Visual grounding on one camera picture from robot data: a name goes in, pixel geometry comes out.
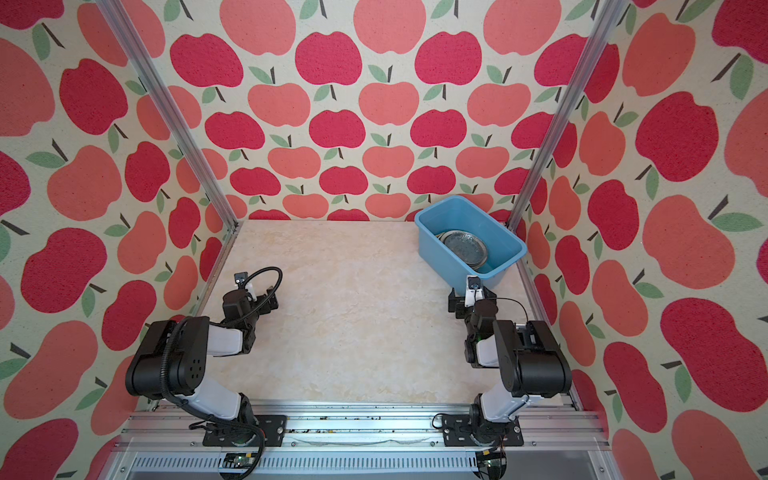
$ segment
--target blue plastic bin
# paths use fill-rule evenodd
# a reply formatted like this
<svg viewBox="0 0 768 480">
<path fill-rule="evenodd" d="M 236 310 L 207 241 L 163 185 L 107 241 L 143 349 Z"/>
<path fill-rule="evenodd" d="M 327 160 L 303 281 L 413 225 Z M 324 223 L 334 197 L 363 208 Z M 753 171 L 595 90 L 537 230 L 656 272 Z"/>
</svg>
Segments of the blue plastic bin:
<svg viewBox="0 0 768 480">
<path fill-rule="evenodd" d="M 418 212 L 415 223 L 419 226 L 419 255 L 462 295 L 467 275 L 479 276 L 492 288 L 501 281 L 504 270 L 528 252 L 525 243 L 514 233 L 458 195 Z M 464 230 L 476 235 L 488 248 L 488 262 L 478 271 L 471 269 L 435 236 L 448 230 Z"/>
</svg>

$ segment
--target patterned wall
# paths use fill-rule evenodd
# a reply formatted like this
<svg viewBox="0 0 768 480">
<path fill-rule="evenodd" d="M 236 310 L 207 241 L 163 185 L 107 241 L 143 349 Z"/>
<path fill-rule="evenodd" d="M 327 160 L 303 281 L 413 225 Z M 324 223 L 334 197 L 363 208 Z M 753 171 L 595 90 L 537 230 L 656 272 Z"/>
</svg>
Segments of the patterned wall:
<svg viewBox="0 0 768 480">
<path fill-rule="evenodd" d="M 0 24 L 0 478 L 92 480 L 144 323 L 190 312 L 223 232 L 96 4 L 2 2 Z"/>
<path fill-rule="evenodd" d="M 518 227 L 627 480 L 768 475 L 766 12 L 631 5 L 620 80 L 586 90 L 575 158 Z"/>
<path fill-rule="evenodd" d="M 284 220 L 412 220 L 451 194 L 508 218 L 597 11 L 578 0 L 149 3 L 166 22 L 156 65 L 201 103 L 190 126 L 238 217 Z"/>
</svg>

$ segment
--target green leaf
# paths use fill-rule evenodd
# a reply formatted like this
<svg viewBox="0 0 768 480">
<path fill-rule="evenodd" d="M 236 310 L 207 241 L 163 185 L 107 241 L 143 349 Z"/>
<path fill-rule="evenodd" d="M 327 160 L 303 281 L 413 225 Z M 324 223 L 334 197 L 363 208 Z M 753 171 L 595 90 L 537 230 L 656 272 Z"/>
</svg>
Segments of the green leaf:
<svg viewBox="0 0 768 480">
<path fill-rule="evenodd" d="M 331 86 L 330 85 L 323 85 L 320 88 L 317 89 L 315 92 L 314 101 L 321 101 L 325 97 L 328 96 L 328 94 L 331 93 Z"/>
<path fill-rule="evenodd" d="M 680 396 L 680 400 L 685 403 L 690 397 L 690 374 L 685 365 L 677 367 L 674 372 L 674 388 L 677 390 L 677 394 Z"/>
<path fill-rule="evenodd" d="M 488 77 L 491 79 L 493 83 L 500 84 L 504 81 L 504 75 L 502 75 L 502 71 L 499 70 L 497 67 L 494 67 L 493 65 L 489 65 L 485 67 L 485 70 L 488 72 Z"/>
<path fill-rule="evenodd" d="M 648 171 L 648 175 L 645 176 L 645 191 L 651 200 L 656 197 L 656 192 L 658 189 L 659 171 L 651 167 L 651 169 Z"/>
<path fill-rule="evenodd" d="M 99 388 L 97 388 L 95 390 L 91 390 L 90 392 L 88 392 L 83 397 L 83 399 L 80 401 L 80 403 L 78 403 L 78 406 L 76 406 L 74 409 L 75 410 L 82 410 L 82 409 L 88 408 L 89 406 L 91 406 L 94 403 L 96 403 L 101 398 L 101 396 L 104 395 L 104 392 L 106 392 L 106 391 L 107 391 L 107 389 L 102 388 L 102 387 L 99 387 Z"/>
<path fill-rule="evenodd" d="M 170 278 L 170 272 L 168 270 L 163 270 L 162 272 L 158 273 L 157 276 L 154 278 L 155 282 L 164 282 L 165 280 L 168 280 Z"/>
<path fill-rule="evenodd" d="M 558 89 L 559 88 L 560 87 L 550 87 L 550 88 L 547 88 L 546 90 L 541 92 L 539 94 L 539 96 L 536 97 L 536 100 L 533 100 L 533 102 L 534 103 L 541 103 L 543 101 L 549 100 L 550 98 L 554 97 L 554 94 L 558 93 Z"/>
<path fill-rule="evenodd" d="M 270 135 L 270 138 L 278 145 L 280 145 L 283 148 L 288 148 L 288 142 L 285 138 L 279 136 L 279 135 Z"/>
<path fill-rule="evenodd" d="M 91 316 L 91 313 L 94 311 L 94 306 L 96 305 L 96 294 L 94 293 L 94 289 L 89 286 L 85 287 L 83 296 L 80 297 L 80 304 L 83 307 L 85 316 Z"/>
<path fill-rule="evenodd" d="M 754 63 L 748 55 L 742 54 L 733 70 L 730 71 L 730 92 L 734 97 L 743 100 L 752 83 L 752 73 L 754 72 Z"/>
<path fill-rule="evenodd" d="M 371 134 L 371 138 L 382 147 L 386 147 L 386 139 L 379 134 Z"/>
<path fill-rule="evenodd" d="M 375 65 L 368 65 L 368 69 L 371 71 L 371 75 L 373 75 L 376 80 L 382 83 L 386 83 L 386 73 L 384 73 L 381 68 Z"/>
<path fill-rule="evenodd" d="M 531 152 L 533 151 L 533 148 L 529 148 L 527 150 L 523 150 L 519 154 L 515 155 L 514 158 L 512 158 L 512 161 L 518 161 L 522 160 L 523 158 L 528 158 L 531 156 Z"/>
<path fill-rule="evenodd" d="M 128 89 L 130 89 L 136 95 L 144 95 L 147 93 L 147 91 L 144 90 L 144 87 L 142 87 L 141 84 L 137 81 L 133 81 L 133 80 L 126 81 L 125 86 L 128 87 Z"/>
<path fill-rule="evenodd" d="M 628 111 L 625 114 L 621 114 L 621 116 L 616 120 L 616 126 L 617 127 L 626 127 L 633 121 L 637 120 L 637 117 L 640 115 L 636 114 L 633 111 Z"/>
<path fill-rule="evenodd" d="M 272 77 L 270 74 L 266 73 L 261 68 L 248 67 L 248 70 L 250 70 L 250 73 L 252 73 L 254 77 L 258 78 L 261 83 L 268 85 L 272 84 Z"/>
<path fill-rule="evenodd" d="M 624 28 L 627 29 L 627 33 L 632 35 L 634 31 L 634 23 L 637 20 L 637 7 L 634 3 L 629 4 L 629 10 L 627 10 L 627 17 L 624 19 Z"/>
<path fill-rule="evenodd" d="M 594 6 L 595 0 L 581 0 L 575 7 L 571 9 L 568 15 L 565 16 L 566 20 L 575 20 L 576 18 L 584 16 Z"/>
<path fill-rule="evenodd" d="M 51 54 L 51 39 L 39 23 L 32 29 L 32 44 L 39 59 L 45 60 Z"/>
<path fill-rule="evenodd" d="M 208 87 L 203 90 L 203 103 L 209 104 L 216 98 L 216 87 Z"/>
<path fill-rule="evenodd" d="M 760 228 L 763 224 L 747 214 L 722 214 L 712 219 L 715 227 L 726 232 L 746 232 Z"/>
<path fill-rule="evenodd" d="M 478 147 L 485 146 L 485 139 L 478 134 L 472 134 L 472 141 L 475 142 L 475 145 Z"/>
<path fill-rule="evenodd" d="M 122 237 L 126 233 L 128 233 L 128 227 L 122 223 L 117 223 L 104 230 L 104 235 L 109 235 L 110 237 Z"/>
<path fill-rule="evenodd" d="M 613 399 L 613 407 L 614 407 L 614 415 L 616 416 L 616 421 L 621 421 L 621 416 L 624 414 L 624 406 L 621 405 L 621 397 L 618 393 L 614 394 Z"/>
<path fill-rule="evenodd" d="M 118 151 L 120 147 L 120 135 L 118 135 L 118 128 L 112 125 L 107 131 L 107 142 L 109 142 L 109 149 L 112 153 Z"/>
<path fill-rule="evenodd" d="M 598 233 L 594 238 L 594 255 L 600 259 L 600 255 L 603 254 L 603 237 Z"/>
<path fill-rule="evenodd" d="M 11 236 L 8 230 L 0 225 L 0 262 L 3 261 L 8 251 L 11 249 Z"/>
<path fill-rule="evenodd" d="M 424 100 L 432 100 L 434 97 L 440 95 L 440 92 L 442 92 L 442 85 L 435 85 L 427 90 L 427 94 L 424 95 Z"/>
<path fill-rule="evenodd" d="M 315 15 L 319 5 L 319 0 L 304 0 L 304 4 L 301 5 L 301 11 L 299 12 L 299 18 L 302 20 L 307 20 L 312 15 Z"/>
<path fill-rule="evenodd" d="M 179 17 L 181 13 L 181 3 L 179 0 L 167 0 L 163 7 L 163 20 L 172 22 Z"/>
<path fill-rule="evenodd" d="M 707 8 L 709 8 L 709 6 L 714 3 L 714 1 L 715 0 L 696 0 L 694 3 L 690 4 L 688 8 L 685 9 L 685 12 L 683 12 L 678 21 L 680 23 L 690 22 L 694 18 L 704 13 L 704 11 L 707 10 Z"/>
<path fill-rule="evenodd" d="M 432 18 L 440 18 L 450 12 L 451 8 L 453 8 L 453 2 L 454 0 L 440 0 L 435 9 L 432 10 Z"/>
<path fill-rule="evenodd" d="M 639 282 L 635 284 L 634 288 L 637 292 L 647 298 L 663 298 L 664 294 L 655 285 L 648 282 Z"/>
<path fill-rule="evenodd" d="M 584 96 L 584 100 L 581 101 L 581 120 L 587 120 L 587 114 L 589 113 L 589 98 Z"/>
<path fill-rule="evenodd" d="M 427 148 L 426 150 L 424 150 L 422 153 L 419 154 L 419 160 L 423 158 L 427 158 L 429 155 L 432 155 L 433 153 L 435 153 L 434 147 Z"/>
<path fill-rule="evenodd" d="M 589 330 L 589 333 L 591 333 L 592 336 L 595 338 L 598 338 L 598 339 L 605 338 L 605 333 L 603 333 L 603 331 L 597 325 L 590 323 L 589 325 L 587 325 L 587 330 Z"/>
<path fill-rule="evenodd" d="M 0 380 L 7 379 L 21 370 L 26 362 L 27 359 L 10 359 L 0 362 Z"/>
<path fill-rule="evenodd" d="M 27 157 L 27 160 L 39 167 L 45 168 L 59 168 L 64 165 L 64 159 L 57 154 L 52 154 L 47 151 L 36 151 Z"/>
</svg>

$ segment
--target beige table surface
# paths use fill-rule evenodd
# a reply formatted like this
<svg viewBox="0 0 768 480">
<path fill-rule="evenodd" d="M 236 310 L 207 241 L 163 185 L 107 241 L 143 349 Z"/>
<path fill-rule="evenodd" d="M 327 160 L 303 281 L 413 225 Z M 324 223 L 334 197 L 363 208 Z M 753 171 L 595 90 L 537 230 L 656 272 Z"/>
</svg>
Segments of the beige table surface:
<svg viewBox="0 0 768 480">
<path fill-rule="evenodd" d="M 249 355 L 209 357 L 207 373 L 251 399 L 471 402 L 498 370 L 464 360 L 464 324 L 418 238 L 410 222 L 244 222 L 202 314 L 219 321 L 233 275 L 264 266 L 283 270 L 280 308 L 259 318 Z M 257 292 L 275 278 L 261 275 Z M 516 266 L 494 291 L 531 314 Z M 498 305 L 499 319 L 525 321 L 517 303 Z"/>
</svg>

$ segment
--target brown apple stem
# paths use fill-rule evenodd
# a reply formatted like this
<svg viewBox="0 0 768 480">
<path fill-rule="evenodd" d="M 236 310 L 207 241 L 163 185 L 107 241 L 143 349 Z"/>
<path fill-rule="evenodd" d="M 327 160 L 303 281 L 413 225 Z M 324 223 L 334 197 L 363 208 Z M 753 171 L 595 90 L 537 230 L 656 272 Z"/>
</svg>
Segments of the brown apple stem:
<svg viewBox="0 0 768 480">
<path fill-rule="evenodd" d="M 648 171 L 649 171 L 649 170 L 650 170 L 650 169 L 651 169 L 653 166 L 654 166 L 653 164 L 650 164 L 650 165 L 648 165 L 647 167 L 645 167 L 645 170 L 641 171 L 641 172 L 640 172 L 640 174 L 639 174 L 639 175 L 637 175 L 637 177 L 635 177 L 635 180 L 643 180 L 643 177 L 645 177 L 645 174 L 647 174 L 647 173 L 648 173 Z"/>
<path fill-rule="evenodd" d="M 668 362 L 668 363 L 661 363 L 661 366 L 663 366 L 665 369 L 673 369 L 676 366 L 683 365 L 683 363 L 680 360 L 676 360 L 674 362 Z"/>
<path fill-rule="evenodd" d="M 626 17 L 626 16 L 627 16 L 627 12 L 629 12 L 629 8 L 630 8 L 631 6 L 632 6 L 632 4 L 630 3 L 630 4 L 629 4 L 629 5 L 627 5 L 627 7 L 624 9 L 624 13 L 623 13 L 623 14 L 621 14 L 621 18 L 619 18 L 619 22 L 616 24 L 616 26 L 619 26 L 619 25 L 621 25 L 621 22 L 623 22 L 623 21 L 624 21 L 624 17 Z"/>
<path fill-rule="evenodd" d="M 722 77 L 724 77 L 725 74 L 728 73 L 730 68 L 733 67 L 733 64 L 736 63 L 736 60 L 738 60 L 740 56 L 741 56 L 741 53 L 737 53 L 735 57 L 731 58 L 730 61 L 728 62 L 728 65 L 726 65 L 725 68 L 723 68 L 723 70 L 720 70 L 720 73 L 715 75 L 715 78 L 713 78 L 712 81 L 718 81 Z"/>
<path fill-rule="evenodd" d="M 645 276 L 645 269 L 643 268 L 640 270 L 640 273 L 632 280 L 632 285 L 637 285 L 637 282 L 639 282 L 643 277 Z"/>
<path fill-rule="evenodd" d="M 120 129 L 120 127 L 118 126 L 118 124 L 113 124 L 113 125 L 114 125 L 115 129 L 118 131 L 118 133 L 120 134 L 120 136 L 121 136 L 121 137 L 123 137 L 125 140 L 127 140 L 127 139 L 128 139 L 128 137 L 126 136 L 125 132 L 123 132 L 123 131 Z"/>
<path fill-rule="evenodd" d="M 54 140 L 53 138 L 51 139 L 51 145 L 53 145 L 54 150 L 56 150 L 56 153 L 59 154 L 59 156 L 61 157 L 62 160 L 64 160 L 65 163 L 69 162 L 69 159 L 67 159 L 67 156 L 64 155 L 64 151 L 61 150 L 61 148 L 56 143 L 56 140 Z"/>
<path fill-rule="evenodd" d="M 32 355 L 26 353 L 22 348 L 20 348 L 15 343 L 11 342 L 11 352 L 15 353 L 18 356 L 23 356 L 26 359 L 29 359 L 32 357 Z"/>
<path fill-rule="evenodd" d="M 187 18 L 194 22 L 194 18 L 192 18 L 192 15 L 190 15 L 190 11 L 187 10 L 187 6 L 184 4 L 184 0 L 179 0 L 179 3 L 181 3 L 181 8 L 184 9 L 184 14 L 187 16 Z"/>
<path fill-rule="evenodd" d="M 42 26 L 43 26 L 43 28 L 45 29 L 45 32 L 46 32 L 48 35 L 50 35 L 50 37 L 51 37 L 51 40 L 53 40 L 53 42 L 54 42 L 56 45 L 58 45 L 59 47 L 62 47 L 62 48 L 64 48 L 64 45 L 62 45 L 62 44 L 61 44 L 61 42 L 58 40 L 58 38 L 56 38 L 56 35 L 53 35 L 53 32 L 51 31 L 51 29 L 50 29 L 50 28 L 48 28 L 48 26 L 45 24 L 45 22 L 40 22 L 40 25 L 42 25 Z"/>
<path fill-rule="evenodd" d="M 680 20 L 680 16 L 683 14 L 683 11 L 685 11 L 685 8 L 688 6 L 688 2 L 689 2 L 689 1 L 690 1 L 690 0 L 685 0 L 685 1 L 683 2 L 683 6 L 682 6 L 682 7 L 680 7 L 680 11 L 677 13 L 677 17 L 675 17 L 675 18 L 674 18 L 674 19 L 675 19 L 675 21 L 677 21 L 677 20 Z"/>
<path fill-rule="evenodd" d="M 619 119 L 619 115 L 621 115 L 621 111 L 624 110 L 624 102 L 621 102 L 621 106 L 619 107 L 619 111 L 616 112 L 616 116 L 614 117 L 614 123 Z"/>
<path fill-rule="evenodd" d="M 15 226 L 13 223 L 7 222 L 5 220 L 0 220 L 0 223 L 8 227 L 10 230 L 13 230 L 13 233 L 17 235 L 29 235 L 29 232 L 25 232 L 21 228 Z"/>
<path fill-rule="evenodd" d="M 726 195 L 723 197 L 723 199 L 720 201 L 720 203 L 717 204 L 717 207 L 715 207 L 714 210 L 712 210 L 712 213 L 707 217 L 707 220 L 712 220 L 715 218 L 715 215 L 717 215 L 725 206 L 728 204 L 728 196 Z"/>
</svg>

